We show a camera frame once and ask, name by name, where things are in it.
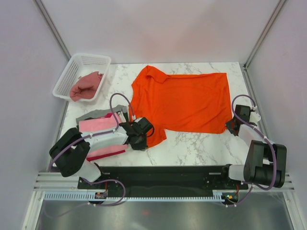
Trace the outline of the orange t shirt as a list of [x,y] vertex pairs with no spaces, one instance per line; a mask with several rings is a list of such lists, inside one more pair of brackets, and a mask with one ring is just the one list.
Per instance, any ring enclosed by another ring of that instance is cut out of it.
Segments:
[[166,140],[166,130],[221,134],[232,119],[226,73],[168,75],[146,66],[131,86],[136,117],[154,126],[150,148]]

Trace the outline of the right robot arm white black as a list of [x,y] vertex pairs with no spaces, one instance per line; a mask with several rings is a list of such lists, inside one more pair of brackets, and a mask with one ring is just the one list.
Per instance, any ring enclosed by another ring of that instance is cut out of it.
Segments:
[[249,106],[236,105],[236,115],[226,123],[229,132],[242,139],[249,147],[243,165],[227,164],[223,167],[220,184],[224,188],[232,188],[237,181],[281,188],[285,182],[287,148],[267,139],[258,133],[257,125],[251,122],[255,113]]

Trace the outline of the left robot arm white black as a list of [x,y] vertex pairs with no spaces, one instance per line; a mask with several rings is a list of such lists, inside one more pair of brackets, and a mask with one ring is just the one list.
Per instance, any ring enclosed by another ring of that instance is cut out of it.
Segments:
[[85,179],[94,188],[105,184],[105,176],[94,163],[86,158],[88,154],[107,147],[129,145],[133,150],[146,150],[147,138],[154,134],[154,126],[145,117],[135,121],[119,123],[116,126],[95,132],[80,132],[69,129],[50,149],[51,162],[63,177],[76,175]]

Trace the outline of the white folded t shirt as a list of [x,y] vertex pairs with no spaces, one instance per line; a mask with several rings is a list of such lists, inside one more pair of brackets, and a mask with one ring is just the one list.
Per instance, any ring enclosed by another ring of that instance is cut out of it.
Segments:
[[128,112],[119,111],[117,112],[117,114],[120,117],[121,123],[126,123],[130,121],[130,115]]

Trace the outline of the grey folded t shirt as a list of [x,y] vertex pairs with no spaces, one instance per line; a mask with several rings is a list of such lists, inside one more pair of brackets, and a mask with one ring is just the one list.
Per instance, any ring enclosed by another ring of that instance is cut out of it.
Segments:
[[[115,107],[113,107],[113,111],[115,113],[118,113],[118,112],[123,112],[124,114],[124,117],[126,119],[129,119],[128,118],[128,115],[129,115],[129,110],[128,110],[128,107],[127,106],[124,106],[124,105],[117,105]],[[100,117],[104,117],[106,116],[107,114],[111,113],[111,109],[106,109],[106,110],[93,110],[93,111],[90,111],[78,118],[76,118],[76,123],[78,124],[80,121],[83,121],[83,120],[87,120],[87,119],[97,119],[97,118],[100,118]]]

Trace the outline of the dusty pink shirt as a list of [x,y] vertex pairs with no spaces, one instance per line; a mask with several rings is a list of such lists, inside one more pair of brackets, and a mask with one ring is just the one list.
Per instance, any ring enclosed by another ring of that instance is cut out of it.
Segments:
[[70,98],[73,101],[92,99],[98,90],[103,74],[98,71],[81,77],[71,88]]

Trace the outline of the white plastic basket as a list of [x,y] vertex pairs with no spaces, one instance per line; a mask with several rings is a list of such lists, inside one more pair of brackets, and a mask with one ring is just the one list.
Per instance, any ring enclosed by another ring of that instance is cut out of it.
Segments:
[[97,71],[103,76],[93,98],[79,100],[80,102],[95,101],[108,77],[110,64],[111,58],[108,56],[85,53],[74,54],[60,75],[52,91],[53,96],[70,102],[72,100],[70,97],[70,91],[73,85],[75,85],[81,77]]

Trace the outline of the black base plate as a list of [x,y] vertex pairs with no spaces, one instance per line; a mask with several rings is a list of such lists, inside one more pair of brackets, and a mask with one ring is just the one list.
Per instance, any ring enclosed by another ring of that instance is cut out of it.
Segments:
[[128,197],[209,196],[214,190],[248,190],[248,185],[224,177],[223,166],[101,167],[99,184],[83,179],[78,189],[106,189],[108,195]]

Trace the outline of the aluminium front rail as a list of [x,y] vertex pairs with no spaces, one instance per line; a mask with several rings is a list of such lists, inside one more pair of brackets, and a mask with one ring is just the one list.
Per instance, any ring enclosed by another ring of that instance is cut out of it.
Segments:
[[[79,177],[62,177],[59,172],[40,172],[36,178],[34,191],[77,191]],[[286,174],[282,188],[272,188],[269,192],[294,192],[290,175]]]

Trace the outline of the right aluminium frame post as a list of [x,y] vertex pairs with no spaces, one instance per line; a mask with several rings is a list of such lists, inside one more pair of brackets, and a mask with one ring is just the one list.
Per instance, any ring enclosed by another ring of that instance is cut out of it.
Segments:
[[249,66],[251,65],[253,59],[255,58],[256,54],[258,53],[259,49],[261,48],[263,42],[265,41],[267,35],[269,34],[270,30],[272,29],[274,23],[276,22],[279,14],[283,10],[287,0],[278,0],[276,6],[274,7],[268,21],[266,22],[263,30],[261,31],[260,36],[258,37],[252,51],[250,52],[247,60],[242,64],[242,68],[244,71],[247,71]]

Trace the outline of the aluminium frame post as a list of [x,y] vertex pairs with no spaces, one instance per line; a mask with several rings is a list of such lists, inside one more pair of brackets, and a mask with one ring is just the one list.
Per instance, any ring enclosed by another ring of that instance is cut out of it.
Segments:
[[242,64],[242,68],[244,71],[247,71],[249,66],[251,65],[253,59],[255,58],[256,54],[258,53],[259,49],[261,48],[263,42],[265,41],[267,35],[269,34],[270,30],[272,29],[274,23],[276,22],[279,14],[283,10],[287,0],[278,0],[276,6],[274,7],[268,21],[266,22],[263,30],[261,31],[260,36],[258,37],[252,51],[250,52],[247,60]]
[[53,22],[50,14],[47,11],[46,6],[44,5],[42,0],[33,0],[33,3],[37,7],[38,11],[40,12],[41,16],[43,17],[45,23],[47,24],[49,30],[51,31],[53,37],[55,38],[60,50],[62,51],[64,57],[69,61],[71,58],[71,54],[65,45],[64,40],[62,39],[58,29],[56,28],[55,23]]

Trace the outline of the left aluminium frame post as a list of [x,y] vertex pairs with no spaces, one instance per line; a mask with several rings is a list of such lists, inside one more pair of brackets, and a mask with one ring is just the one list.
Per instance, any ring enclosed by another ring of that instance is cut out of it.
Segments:
[[53,37],[55,38],[60,50],[62,51],[64,57],[69,61],[71,58],[71,54],[65,45],[64,40],[62,39],[58,29],[56,28],[55,23],[53,22],[50,14],[47,11],[46,6],[44,5],[42,0],[33,0],[33,3],[37,7],[38,11],[40,12],[41,16],[43,17],[45,23],[47,24],[49,30],[51,31]]

